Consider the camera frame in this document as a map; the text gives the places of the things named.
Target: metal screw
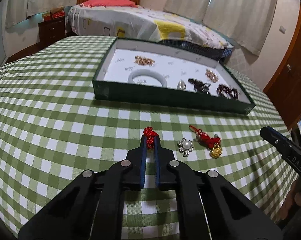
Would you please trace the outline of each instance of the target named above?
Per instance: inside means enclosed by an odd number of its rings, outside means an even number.
[[[214,170],[208,171],[207,174],[209,175],[209,177],[212,177],[212,178],[216,178],[218,176],[218,172],[214,171]]]
[[[83,172],[83,177],[84,177],[84,178],[89,178],[89,177],[91,177],[91,176],[92,176],[92,171],[87,170],[87,171],[84,171],[84,172]]]
[[[179,161],[172,160],[172,161],[169,162],[169,165],[171,165],[172,167],[177,167],[179,165]]]
[[[123,160],[122,162],[121,162],[121,165],[123,166],[123,167],[128,167],[128,166],[130,166],[132,163],[129,161],[129,160]]]

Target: red box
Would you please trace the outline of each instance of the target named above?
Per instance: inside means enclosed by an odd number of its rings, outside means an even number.
[[[52,15],[44,17],[44,22],[52,19]]]
[[[58,12],[58,13],[54,13],[52,15],[52,18],[55,19],[55,18],[63,17],[63,16],[65,16],[65,12]]]

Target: red chinese knot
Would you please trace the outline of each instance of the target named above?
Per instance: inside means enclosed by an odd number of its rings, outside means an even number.
[[[219,137],[210,138],[207,133],[203,132],[201,129],[197,129],[192,125],[190,125],[189,128],[196,133],[198,139],[201,140],[209,149],[213,149],[215,145],[221,144],[221,139]]]
[[[158,134],[153,131],[153,127],[146,127],[144,129],[144,136],[147,138],[146,144],[148,149],[153,149],[154,148],[154,137],[158,136]]]

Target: wooden drawer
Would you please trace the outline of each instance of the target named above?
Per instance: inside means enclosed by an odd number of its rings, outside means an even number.
[[[65,18],[57,18],[38,24],[39,39],[44,46],[49,46],[65,38]]]

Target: patterned bedsheet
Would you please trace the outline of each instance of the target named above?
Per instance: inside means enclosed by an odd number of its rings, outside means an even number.
[[[212,49],[233,46],[215,31],[187,18],[144,8],[73,6],[68,26],[79,36],[103,35],[159,42],[187,41]]]

